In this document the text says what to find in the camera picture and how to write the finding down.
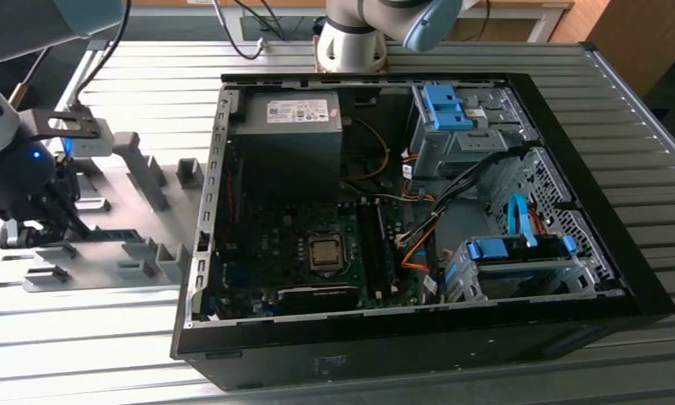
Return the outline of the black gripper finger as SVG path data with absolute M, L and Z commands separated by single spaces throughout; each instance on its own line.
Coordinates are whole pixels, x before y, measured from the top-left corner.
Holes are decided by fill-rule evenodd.
M 92 230 L 79 217 L 76 202 L 82 198 L 82 190 L 78 175 L 71 168 L 56 169 L 55 187 L 58 190 L 62 212 L 66 217 L 66 225 L 82 239 L 87 240 L 91 237 Z
M 4 230 L 2 248 L 34 248 L 64 239 L 68 217 L 62 206 L 50 197 L 16 201 L 8 209 L 0 209 Z

